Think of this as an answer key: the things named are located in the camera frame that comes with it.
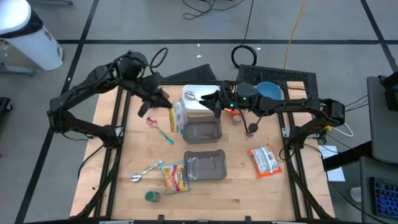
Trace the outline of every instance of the wooden tabletop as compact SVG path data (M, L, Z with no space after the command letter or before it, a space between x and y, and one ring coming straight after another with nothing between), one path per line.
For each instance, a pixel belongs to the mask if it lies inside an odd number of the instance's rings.
M288 86L303 88L302 82L288 82ZM170 101L182 97L182 87L164 86L164 90L170 95ZM117 90L113 90L99 96L94 123L111 123L116 92ZM305 91L289 90L289 95L290 98L305 98ZM278 158L283 145L276 114L262 118L254 137L247 138L243 123L233 125L230 115L223 112L223 136L217 143L188 145L181 135L173 135L170 136L174 140L174 145L171 146L155 128L148 127L146 119L138 117L137 112L141 104L142 101L138 97L131 98L112 219L156 220L158 215L165 215L166 220L244 220L244 217L249 215L254 221L295 220L285 162ZM158 127L170 133L167 109L150 110L146 116L155 117ZM257 121L257 117L252 113L246 113L245 118L248 123ZM295 124L301 126L311 120L311 115L294 113L294 119ZM286 114L285 123L289 125ZM85 157L101 144L99 139L90 140ZM247 150L266 144L272 146L282 173L257 179ZM318 147L314 139L308 139L306 144ZM227 176L223 180L190 182L191 191L173 195L163 193L164 181L160 168L147 173L138 183L130 181L130 176L134 173L146 170L159 160L163 159L165 164L171 164L183 161L185 151L217 149L224 150L226 155ZM320 153L308 146L301 152L308 189L326 212L334 216ZM80 212L95 193L94 189L98 188L103 160L104 150L82 169L71 215ZM299 188L297 189L301 214L304 217L303 198ZM160 202L146 202L144 194L148 190L161 192ZM104 194L103 208L106 207L107 201L108 191Z

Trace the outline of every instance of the metal spoon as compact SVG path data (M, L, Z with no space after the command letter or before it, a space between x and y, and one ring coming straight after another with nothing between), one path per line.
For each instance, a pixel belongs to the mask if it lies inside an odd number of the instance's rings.
M195 97L195 94L193 93L193 92L191 92L191 91L185 91L185 97L188 99L188 100L196 100L196 101L199 101L196 97Z
M151 166L149 169L145 170L143 173L141 174L134 174L131 176L131 181L132 182L138 182L142 179L142 175L148 173L149 171L151 171L152 169L154 169L155 167L161 165L162 163L164 163L163 160L159 161L158 163L156 163L155 165Z
M157 127L157 121L155 118L147 117L147 123L149 127L151 128L156 128L163 136L169 141L169 144L173 145L174 142L172 139L170 139L160 128Z

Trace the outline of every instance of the black keyboard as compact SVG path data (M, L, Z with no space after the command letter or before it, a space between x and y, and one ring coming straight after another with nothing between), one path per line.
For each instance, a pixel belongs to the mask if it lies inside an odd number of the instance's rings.
M373 214L398 220L398 183L370 178Z

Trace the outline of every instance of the white cable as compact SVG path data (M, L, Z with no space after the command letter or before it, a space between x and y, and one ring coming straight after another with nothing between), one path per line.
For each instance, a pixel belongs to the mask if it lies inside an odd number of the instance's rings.
M347 123L344 123L344 125L347 127L347 129L348 129L348 131L350 132L350 134L347 134L347 133L345 133L344 131L342 131L342 130L340 130L340 129L338 129L338 128L333 128L333 129L335 129L336 131L340 132L341 134L344 134L345 136L354 137L354 133L353 133L353 131L351 130L351 128L349 128L348 124L347 124Z

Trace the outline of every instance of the table leg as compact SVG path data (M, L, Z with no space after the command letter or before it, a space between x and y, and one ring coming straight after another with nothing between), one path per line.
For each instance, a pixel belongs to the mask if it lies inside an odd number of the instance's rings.
M372 157L372 141L368 141L345 152L324 159L323 168L325 171L333 170L356 162L361 156Z

